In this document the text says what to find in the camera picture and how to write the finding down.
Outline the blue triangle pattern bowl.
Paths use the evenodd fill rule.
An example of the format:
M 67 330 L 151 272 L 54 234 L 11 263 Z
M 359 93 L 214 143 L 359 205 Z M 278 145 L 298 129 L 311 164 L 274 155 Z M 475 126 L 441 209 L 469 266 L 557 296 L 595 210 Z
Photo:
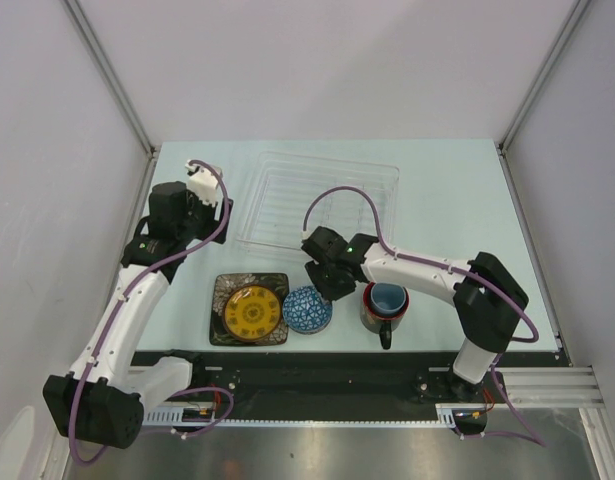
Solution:
M 303 335 L 324 330 L 331 322 L 333 305 L 313 285 L 292 290 L 283 301 L 282 313 L 289 329 Z

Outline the clear wire dish rack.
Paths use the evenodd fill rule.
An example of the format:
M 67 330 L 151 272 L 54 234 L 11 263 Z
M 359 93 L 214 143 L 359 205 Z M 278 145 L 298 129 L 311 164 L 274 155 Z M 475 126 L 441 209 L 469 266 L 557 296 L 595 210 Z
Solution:
M 374 214 L 390 240 L 400 171 L 396 166 L 264 151 L 243 201 L 237 239 L 251 250 L 301 253 L 303 223 L 346 239 L 375 232 Z

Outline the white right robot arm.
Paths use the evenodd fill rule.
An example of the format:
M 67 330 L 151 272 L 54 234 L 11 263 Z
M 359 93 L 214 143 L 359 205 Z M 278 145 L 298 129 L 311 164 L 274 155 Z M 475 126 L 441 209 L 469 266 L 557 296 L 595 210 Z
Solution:
M 303 235 L 301 249 L 311 258 L 305 264 L 311 283 L 330 302 L 353 293 L 360 283 L 386 283 L 453 306 L 465 340 L 448 376 L 448 388 L 460 401 L 471 401 L 483 391 L 483 377 L 515 340 L 529 303 L 500 260 L 486 252 L 472 260 L 443 260 L 390 250 L 378 237 L 362 233 L 347 241 L 322 226 Z

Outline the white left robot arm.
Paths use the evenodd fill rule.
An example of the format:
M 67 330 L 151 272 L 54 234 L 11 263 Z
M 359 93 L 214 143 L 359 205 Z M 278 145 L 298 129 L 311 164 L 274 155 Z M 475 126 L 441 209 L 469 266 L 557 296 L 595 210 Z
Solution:
M 129 369 L 145 327 L 185 259 L 226 240 L 233 206 L 221 178 L 153 187 L 148 213 L 121 258 L 117 283 L 92 337 L 65 375 L 51 375 L 42 394 L 58 432 L 79 441 L 125 449 L 146 414 L 180 393 L 194 400 L 207 374 L 183 353 L 160 358 L 133 376 Z

